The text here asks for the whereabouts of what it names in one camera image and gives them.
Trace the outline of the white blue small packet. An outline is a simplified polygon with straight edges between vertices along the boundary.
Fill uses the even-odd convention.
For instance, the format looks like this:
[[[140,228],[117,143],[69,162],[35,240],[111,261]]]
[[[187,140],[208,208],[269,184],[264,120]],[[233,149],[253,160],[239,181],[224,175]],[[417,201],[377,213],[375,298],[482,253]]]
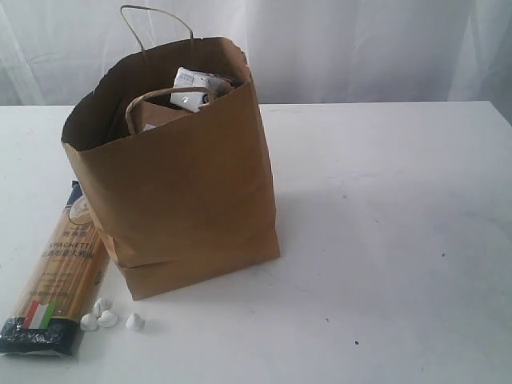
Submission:
[[[173,92],[170,103],[190,112],[199,112],[211,99],[220,98],[240,85],[240,82],[227,76],[179,67],[173,88],[182,91]]]

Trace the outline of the brown paper bag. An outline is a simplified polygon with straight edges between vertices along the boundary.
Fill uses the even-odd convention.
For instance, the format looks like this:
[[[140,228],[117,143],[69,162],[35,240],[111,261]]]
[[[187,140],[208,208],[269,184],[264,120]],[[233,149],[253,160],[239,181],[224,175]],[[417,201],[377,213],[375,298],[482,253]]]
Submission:
[[[179,67],[241,83],[136,133],[130,112],[170,103]],[[268,146],[245,54],[224,37],[141,48],[73,109],[61,138],[111,260],[135,300],[279,257]]]

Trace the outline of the white candy piece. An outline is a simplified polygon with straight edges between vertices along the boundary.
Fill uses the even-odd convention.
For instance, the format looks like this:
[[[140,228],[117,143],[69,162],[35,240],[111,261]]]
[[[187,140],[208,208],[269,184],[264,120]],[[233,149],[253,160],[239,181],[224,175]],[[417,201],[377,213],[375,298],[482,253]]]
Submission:
[[[101,328],[111,328],[118,322],[118,316],[111,310],[104,310],[98,317],[98,326]]]
[[[100,297],[96,300],[93,305],[92,314],[96,318],[100,318],[102,313],[106,310],[110,310],[112,307],[112,301],[108,298]]]
[[[138,313],[130,314],[125,322],[125,327],[131,331],[141,331],[144,325],[145,321]]]
[[[84,332],[96,331],[98,328],[98,318],[92,313],[84,314],[80,320],[80,328]]]

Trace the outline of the spaghetti packet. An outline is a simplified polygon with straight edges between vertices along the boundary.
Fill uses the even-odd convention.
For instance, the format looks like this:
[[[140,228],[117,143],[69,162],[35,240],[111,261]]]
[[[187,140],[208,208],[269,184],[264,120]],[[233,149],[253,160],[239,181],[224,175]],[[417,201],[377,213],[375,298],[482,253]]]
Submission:
[[[72,356],[109,256],[78,182],[26,288],[1,329],[2,354]]]

